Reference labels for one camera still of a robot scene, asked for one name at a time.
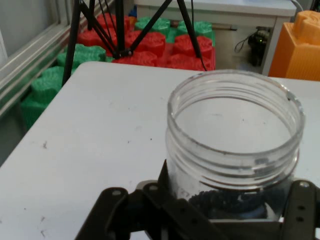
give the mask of orange foam block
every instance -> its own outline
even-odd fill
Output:
[[[320,81],[320,13],[302,11],[282,26],[270,77]]]

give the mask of jar rim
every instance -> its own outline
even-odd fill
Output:
[[[238,75],[245,75],[245,76],[250,76],[250,77],[255,77],[257,79],[260,79],[262,81],[268,82],[276,87],[278,87],[280,90],[282,90],[286,96],[288,97],[288,99],[290,99],[290,101],[292,101],[295,105],[295,107],[298,109],[299,112],[299,117],[300,117],[300,121],[299,121],[299,125],[295,131],[295,133],[283,144],[281,144],[280,146],[277,146],[275,148],[269,149],[269,150],[265,150],[265,151],[259,151],[259,152],[232,152],[232,151],[224,151],[224,150],[219,150],[217,148],[214,147],[210,147],[206,144],[200,143],[197,140],[195,140],[193,137],[189,136],[185,131],[182,130],[182,128],[179,127],[178,123],[176,122],[176,119],[174,118],[174,113],[173,113],[173,100],[176,97],[177,91],[180,90],[181,88],[183,88],[184,86],[190,84],[191,82],[205,77],[205,76],[211,76],[211,75],[223,75],[223,74],[238,74]],[[199,146],[200,148],[203,148],[205,150],[209,150],[209,151],[213,151],[216,153],[221,153],[223,155],[229,155],[229,156],[241,156],[241,157],[246,157],[246,156],[264,156],[264,155],[268,155],[270,153],[274,153],[277,151],[280,151],[288,146],[290,146],[296,138],[298,138],[304,130],[304,126],[305,126],[305,121],[306,121],[306,116],[303,110],[303,107],[300,103],[300,101],[297,99],[297,97],[288,89],[286,88],[283,84],[277,82],[276,80],[273,80],[267,76],[264,75],[260,75],[258,73],[254,73],[254,72],[249,72],[249,71],[243,71],[243,70],[214,70],[214,71],[205,71],[205,72],[201,72],[198,73],[194,76],[191,76],[189,78],[187,78],[186,80],[184,80],[183,82],[181,82],[174,90],[173,92],[170,94],[168,103],[167,103],[167,117],[168,117],[168,121],[171,122],[171,124],[173,124],[174,128],[180,133],[182,134],[185,138],[187,138],[189,141],[191,141],[192,143],[196,144],[197,146]]]

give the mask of clear plastic jar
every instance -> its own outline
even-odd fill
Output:
[[[304,124],[300,102],[268,77],[216,70],[185,80],[168,102],[172,194],[209,219],[279,219]]]

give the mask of table surface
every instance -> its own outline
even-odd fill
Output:
[[[140,6],[159,7],[165,0],[134,0]],[[184,0],[191,9],[191,0]],[[193,0],[195,10],[291,17],[296,7],[290,0]],[[173,0],[169,8],[178,8]]]
[[[82,64],[0,168],[0,239],[73,239],[103,189],[157,179],[167,99],[196,73]],[[306,113],[296,176],[320,186],[320,82],[278,80]]]

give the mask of green foam block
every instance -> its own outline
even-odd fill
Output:
[[[212,46],[216,45],[216,34],[212,30],[212,24],[206,21],[194,22],[194,31],[197,36],[205,36],[212,40]],[[186,24],[184,21],[180,21],[177,27],[176,36],[188,34]]]
[[[174,27],[170,27],[169,35],[165,41],[169,44],[174,44],[176,35],[177,35],[177,29]]]
[[[135,30],[144,29],[145,26],[150,21],[150,19],[151,18],[148,16],[138,18],[137,22],[134,24],[134,29]],[[166,38],[169,35],[169,31],[170,31],[170,20],[161,18],[161,17],[155,22],[155,24],[151,28],[151,32],[162,33],[163,35],[165,35]]]
[[[58,66],[61,66],[61,67],[65,66],[66,56],[67,56],[66,52],[60,53],[58,55],[58,57],[56,58]],[[90,52],[83,53],[83,52],[76,51],[74,52],[74,56],[73,56],[72,68],[76,69],[77,67],[79,67],[80,64],[83,64],[85,62],[104,62],[105,60],[106,58],[104,58],[104,60],[102,61],[100,56],[98,56],[95,53],[90,53]]]
[[[48,104],[62,87],[64,68],[54,66],[46,69],[40,77],[31,83],[34,100]]]
[[[27,129],[30,129],[47,108],[48,103],[37,102],[31,93],[21,102],[20,106],[25,125]]]
[[[112,63],[113,60],[114,60],[114,58],[113,58],[112,56],[107,56],[107,57],[105,58],[105,61],[106,61],[107,63]]]
[[[85,46],[83,44],[75,45],[75,52],[83,54],[97,54],[100,57],[100,61],[104,62],[106,60],[106,50],[100,46]]]

